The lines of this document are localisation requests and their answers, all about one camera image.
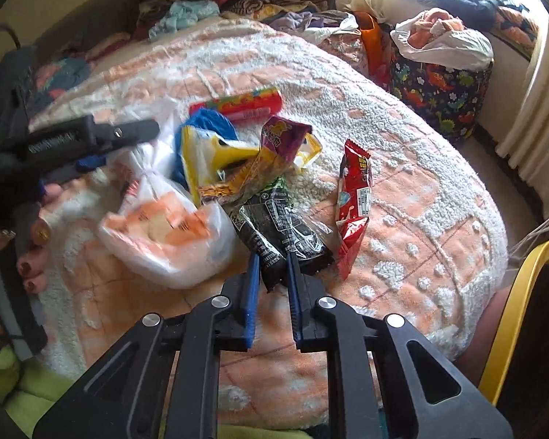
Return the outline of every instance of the floor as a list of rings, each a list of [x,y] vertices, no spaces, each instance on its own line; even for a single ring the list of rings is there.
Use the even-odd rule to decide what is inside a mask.
[[[514,246],[539,223],[523,197],[498,166],[496,156],[470,138],[457,147],[492,195],[507,229],[508,247]]]

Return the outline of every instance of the barcode label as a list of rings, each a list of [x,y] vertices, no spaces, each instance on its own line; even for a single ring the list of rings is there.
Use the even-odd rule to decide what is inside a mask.
[[[270,108],[259,107],[257,109],[247,109],[241,112],[234,112],[233,114],[229,114],[228,118],[230,120],[257,119],[258,117],[265,117],[267,115],[270,115]]]
[[[244,224],[246,224],[246,220],[237,213],[231,214],[230,215],[230,220],[232,220],[232,223],[234,224],[234,227],[238,231],[240,231],[242,229],[242,227],[244,226]]]
[[[359,188],[356,190],[358,199],[358,216],[368,216],[370,212],[370,188]]]

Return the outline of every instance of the yellow chair frame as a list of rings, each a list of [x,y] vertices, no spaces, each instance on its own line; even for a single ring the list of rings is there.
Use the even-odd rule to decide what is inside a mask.
[[[504,307],[478,389],[494,405],[498,403],[519,337],[531,293],[543,266],[549,264],[549,241],[531,251],[519,270]]]

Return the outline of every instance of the bedspread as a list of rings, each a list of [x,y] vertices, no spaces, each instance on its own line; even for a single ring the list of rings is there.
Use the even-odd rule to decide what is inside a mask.
[[[288,176],[298,206],[332,224],[337,174],[347,137],[371,154],[372,209],[346,281],[320,273],[329,293],[358,312],[399,312],[450,359],[469,343],[507,265],[507,239],[489,193],[468,163],[395,97],[348,64],[299,38],[246,20],[222,21],[152,48],[94,75],[58,98],[32,128],[93,113],[97,120],[181,123],[193,102],[275,85],[282,116],[308,123],[324,145],[317,161]],[[258,142],[259,126],[239,131]],[[41,295],[50,343],[43,360],[77,377],[150,311],[176,315],[220,291],[227,273],[190,290],[168,290],[131,273],[96,237],[117,209],[111,170],[71,183],[50,213],[54,230]],[[284,288],[260,295],[249,353],[222,355],[220,420],[295,428],[326,419],[323,353],[294,346]]]

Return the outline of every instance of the orange bag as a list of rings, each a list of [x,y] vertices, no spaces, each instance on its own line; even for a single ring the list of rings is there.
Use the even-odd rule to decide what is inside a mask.
[[[362,33],[362,42],[366,48],[368,72],[370,75],[374,75],[383,64],[381,28],[378,26],[376,20],[367,14],[366,11],[355,11],[354,16],[358,22],[358,28]]]

